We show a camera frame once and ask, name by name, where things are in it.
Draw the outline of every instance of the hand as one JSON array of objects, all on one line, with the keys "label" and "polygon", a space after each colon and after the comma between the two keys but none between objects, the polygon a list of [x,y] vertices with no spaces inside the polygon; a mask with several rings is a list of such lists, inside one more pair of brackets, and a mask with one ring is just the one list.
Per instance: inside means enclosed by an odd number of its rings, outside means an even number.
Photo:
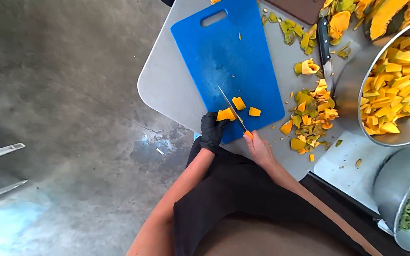
[{"label": "hand", "polygon": [[216,121],[218,113],[208,112],[202,116],[202,142],[200,143],[202,148],[207,148],[209,151],[217,154],[219,151],[219,143],[222,140],[222,131],[226,124],[231,120],[224,119],[219,122]]},{"label": "hand", "polygon": [[261,139],[257,131],[252,131],[252,135],[254,136],[253,140],[251,140],[246,134],[244,134],[243,137],[245,138],[254,162],[265,171],[279,165],[268,141]]}]

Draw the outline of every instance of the orange knife handle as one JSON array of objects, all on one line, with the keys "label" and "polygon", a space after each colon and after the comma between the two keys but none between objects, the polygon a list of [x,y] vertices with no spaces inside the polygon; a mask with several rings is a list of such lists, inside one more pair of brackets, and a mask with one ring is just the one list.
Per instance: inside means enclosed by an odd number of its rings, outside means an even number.
[{"label": "orange knife handle", "polygon": [[251,140],[254,139],[254,136],[252,135],[252,133],[250,131],[245,131],[244,134],[246,134],[248,137],[250,137]]}]

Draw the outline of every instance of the concrete floor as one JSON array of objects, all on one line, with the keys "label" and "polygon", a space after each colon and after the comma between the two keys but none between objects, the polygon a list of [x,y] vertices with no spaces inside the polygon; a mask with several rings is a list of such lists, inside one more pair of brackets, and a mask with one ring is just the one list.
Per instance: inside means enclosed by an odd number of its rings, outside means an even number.
[{"label": "concrete floor", "polygon": [[[0,0],[0,255],[123,255],[184,169],[193,133],[137,78],[159,0]],[[156,151],[160,148],[165,155]]]}]

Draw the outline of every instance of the black knife handle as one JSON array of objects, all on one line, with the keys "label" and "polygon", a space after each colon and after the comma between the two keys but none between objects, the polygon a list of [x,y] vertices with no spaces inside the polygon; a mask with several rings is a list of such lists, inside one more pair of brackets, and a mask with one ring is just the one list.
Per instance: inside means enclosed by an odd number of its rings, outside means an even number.
[{"label": "black knife handle", "polygon": [[317,22],[317,43],[319,44],[320,62],[325,65],[332,57],[330,55],[330,38],[328,37],[328,20],[326,17],[320,18]]}]

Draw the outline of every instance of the person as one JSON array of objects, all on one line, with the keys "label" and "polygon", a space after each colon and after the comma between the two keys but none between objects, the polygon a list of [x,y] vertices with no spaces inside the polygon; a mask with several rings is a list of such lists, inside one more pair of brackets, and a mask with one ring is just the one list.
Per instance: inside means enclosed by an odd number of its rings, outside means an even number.
[{"label": "person", "polygon": [[382,255],[298,183],[257,131],[253,140],[244,135],[254,161],[221,148],[230,120],[216,122],[216,116],[202,117],[202,136],[185,171],[146,219],[128,256]]}]

